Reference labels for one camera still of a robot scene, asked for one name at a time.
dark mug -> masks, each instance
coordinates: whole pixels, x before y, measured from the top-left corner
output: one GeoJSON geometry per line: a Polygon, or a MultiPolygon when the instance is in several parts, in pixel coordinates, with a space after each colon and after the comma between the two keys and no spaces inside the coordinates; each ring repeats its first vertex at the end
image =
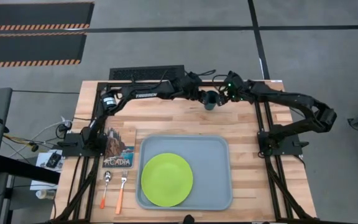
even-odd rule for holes
{"type": "Polygon", "coordinates": [[[206,110],[212,110],[216,105],[218,97],[219,95],[215,91],[207,91],[204,99],[204,101],[206,102],[204,108],[206,110]]]}

orange-handled spoon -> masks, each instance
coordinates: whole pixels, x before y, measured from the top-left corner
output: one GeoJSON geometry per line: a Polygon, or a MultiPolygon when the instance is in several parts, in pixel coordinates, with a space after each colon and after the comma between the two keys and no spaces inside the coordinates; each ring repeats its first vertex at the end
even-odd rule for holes
{"type": "Polygon", "coordinates": [[[103,193],[103,198],[102,198],[102,201],[100,203],[100,208],[101,209],[104,209],[104,201],[106,200],[106,192],[107,192],[107,185],[109,184],[110,180],[111,180],[111,173],[110,171],[106,171],[104,173],[104,179],[106,181],[106,186],[104,188],[104,193],[103,193]]]}

fork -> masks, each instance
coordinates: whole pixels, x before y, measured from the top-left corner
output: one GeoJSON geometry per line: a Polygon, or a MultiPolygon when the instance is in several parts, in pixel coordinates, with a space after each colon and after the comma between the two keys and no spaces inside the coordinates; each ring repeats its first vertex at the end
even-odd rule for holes
{"type": "Polygon", "coordinates": [[[117,201],[117,207],[116,207],[116,214],[121,213],[121,207],[122,207],[122,195],[124,195],[124,184],[127,182],[128,177],[128,170],[122,170],[122,177],[121,177],[121,190],[119,191],[118,201],[117,201]]]}

green plate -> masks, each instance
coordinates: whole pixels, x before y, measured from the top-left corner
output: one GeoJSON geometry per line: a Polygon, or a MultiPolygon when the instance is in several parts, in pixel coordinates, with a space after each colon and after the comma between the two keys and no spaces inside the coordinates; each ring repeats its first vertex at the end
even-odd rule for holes
{"type": "Polygon", "coordinates": [[[193,172],[184,158],[172,154],[159,154],[143,168],[143,193],[155,205],[172,207],[184,201],[193,186],[193,172]]]}

plastic tray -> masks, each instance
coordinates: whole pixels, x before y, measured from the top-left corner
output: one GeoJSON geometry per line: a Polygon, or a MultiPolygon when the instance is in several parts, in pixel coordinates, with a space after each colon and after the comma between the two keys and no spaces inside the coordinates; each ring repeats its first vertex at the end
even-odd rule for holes
{"type": "Polygon", "coordinates": [[[140,145],[136,181],[137,203],[146,209],[224,210],[232,200],[229,148],[220,136],[153,135],[140,145]],[[146,163],[154,156],[171,152],[182,156],[193,171],[189,196],[174,207],[159,207],[143,193],[140,178],[146,163]]]}

